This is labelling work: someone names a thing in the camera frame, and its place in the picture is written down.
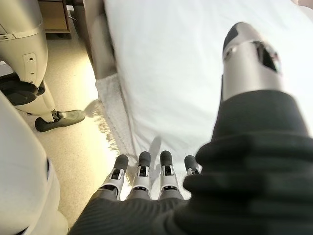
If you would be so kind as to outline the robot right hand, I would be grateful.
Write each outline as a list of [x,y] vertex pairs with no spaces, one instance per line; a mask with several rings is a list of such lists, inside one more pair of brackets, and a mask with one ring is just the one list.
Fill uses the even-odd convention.
[[172,157],[160,155],[160,197],[148,196],[150,156],[137,185],[118,200],[128,158],[120,155],[69,231],[71,235],[310,235],[313,140],[283,91],[279,57],[248,23],[223,45],[221,100],[212,139],[184,160],[183,199]]

